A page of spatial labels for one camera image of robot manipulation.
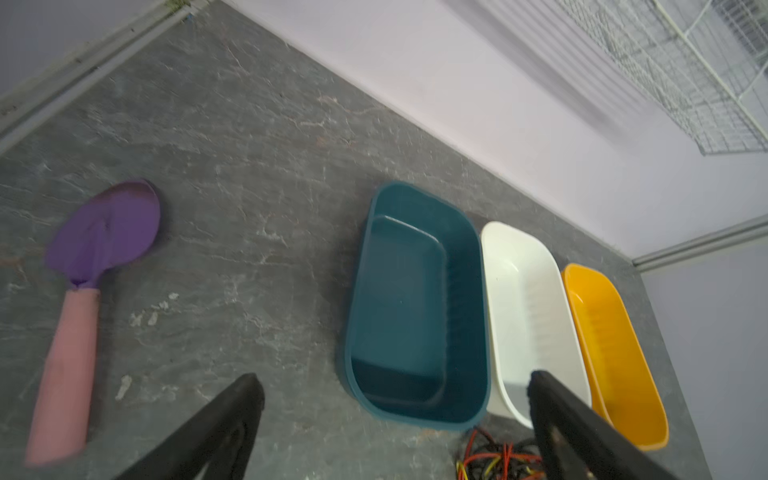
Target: white stain on floor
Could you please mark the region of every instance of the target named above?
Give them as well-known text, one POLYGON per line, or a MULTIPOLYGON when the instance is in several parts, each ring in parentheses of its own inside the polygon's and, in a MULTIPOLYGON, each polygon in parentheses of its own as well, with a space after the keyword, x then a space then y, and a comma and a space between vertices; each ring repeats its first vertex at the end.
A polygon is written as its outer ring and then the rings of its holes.
POLYGON ((131 383, 133 383, 133 379, 130 375, 123 375, 123 378, 120 379, 120 389, 118 390, 118 394, 114 396, 114 399, 120 402, 123 397, 125 397, 125 394, 128 392, 128 389, 131 387, 131 383))
POLYGON ((151 383, 139 389, 137 400, 142 403, 174 402, 179 387, 175 385, 162 385, 160 388, 151 383))
POLYGON ((144 316, 144 312, 139 312, 138 314, 132 313, 131 314, 131 321, 129 325, 131 326, 141 326, 141 318, 144 316))

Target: yellow wire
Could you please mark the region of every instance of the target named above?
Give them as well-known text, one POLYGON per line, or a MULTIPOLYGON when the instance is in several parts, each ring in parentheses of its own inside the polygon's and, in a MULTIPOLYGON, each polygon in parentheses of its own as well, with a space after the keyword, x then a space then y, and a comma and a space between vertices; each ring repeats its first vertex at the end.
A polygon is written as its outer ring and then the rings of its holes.
POLYGON ((482 477, 487 478, 488 475, 491 474, 491 470, 496 466, 497 463, 499 463, 502 460, 502 457, 496 457, 493 459, 493 462, 488 464, 488 467, 485 469, 485 472, 483 472, 482 477))
POLYGON ((456 462, 456 476, 458 477, 458 480, 469 480, 469 475, 467 475, 467 469, 464 468, 464 464, 461 462, 456 462))

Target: light purple wall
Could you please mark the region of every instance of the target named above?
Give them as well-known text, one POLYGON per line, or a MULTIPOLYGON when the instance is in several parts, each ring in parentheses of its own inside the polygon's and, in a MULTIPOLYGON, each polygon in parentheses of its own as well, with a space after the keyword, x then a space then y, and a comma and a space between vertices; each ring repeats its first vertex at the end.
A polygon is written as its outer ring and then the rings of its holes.
POLYGON ((0 96, 157 0, 0 1, 0 96))
POLYGON ((765 478, 768 239, 643 281, 712 476, 765 478))

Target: gray marble floor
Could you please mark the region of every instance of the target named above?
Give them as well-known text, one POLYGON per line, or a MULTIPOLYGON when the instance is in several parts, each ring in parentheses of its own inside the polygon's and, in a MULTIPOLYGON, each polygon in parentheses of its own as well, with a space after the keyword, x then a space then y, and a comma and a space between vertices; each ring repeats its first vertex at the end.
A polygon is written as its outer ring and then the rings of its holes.
MULTIPOLYGON (((383 422, 333 370, 359 232, 400 179, 606 273, 663 396, 680 478, 707 465, 640 276, 610 250, 231 8, 178 25, 0 159, 0 468, 109 478, 244 372, 266 390, 248 478, 452 478, 459 434, 383 422), (21 466, 64 280, 45 244, 81 202, 144 177, 164 221, 142 260, 102 282, 90 440, 56 468, 21 466), (116 398, 121 378, 131 386, 116 398)), ((512 421, 492 431, 519 439, 512 421)))

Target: metal wire shelf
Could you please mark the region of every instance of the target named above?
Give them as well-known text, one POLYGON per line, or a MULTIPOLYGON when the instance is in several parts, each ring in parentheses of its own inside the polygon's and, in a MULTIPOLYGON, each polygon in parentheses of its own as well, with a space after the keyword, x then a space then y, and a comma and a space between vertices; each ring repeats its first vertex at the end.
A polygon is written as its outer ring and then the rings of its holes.
POLYGON ((768 151, 768 0, 558 0, 703 154, 768 151))

